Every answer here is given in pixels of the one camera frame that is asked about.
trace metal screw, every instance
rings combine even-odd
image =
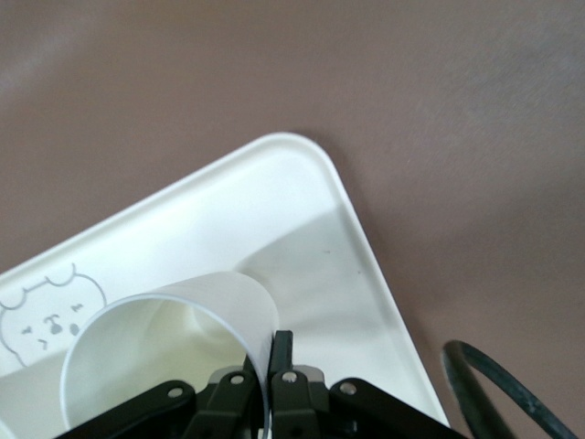
[[[166,396],[168,396],[169,398],[178,398],[182,394],[183,394],[183,389],[181,389],[180,387],[174,387],[173,389],[168,391]]]
[[[285,382],[296,382],[297,375],[294,372],[284,372],[282,374],[282,380]]]
[[[232,384],[241,384],[242,382],[244,382],[244,377],[242,377],[241,375],[234,375],[233,377],[231,377],[229,382],[231,382]]]
[[[351,382],[344,382],[341,386],[339,386],[339,390],[345,395],[351,396],[356,394],[357,387]]]

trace tray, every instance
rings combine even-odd
[[[269,134],[0,276],[0,418],[17,438],[65,429],[64,354],[106,304],[216,271],[262,283],[294,362],[355,376],[447,423],[326,153]]]

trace cartoon bear drawing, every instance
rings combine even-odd
[[[17,305],[0,302],[0,343],[22,366],[66,350],[80,328],[106,306],[106,297],[96,281],[77,273],[64,282],[45,280],[23,288]]]

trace brown surface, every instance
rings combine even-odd
[[[457,337],[585,435],[584,20],[552,0],[3,0],[0,271],[262,134],[305,134],[452,424]]]

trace cable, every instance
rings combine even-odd
[[[482,351],[459,340],[447,343],[442,363],[465,421],[476,439],[513,439],[504,420],[473,375],[485,375],[553,439],[578,439],[531,391]]]

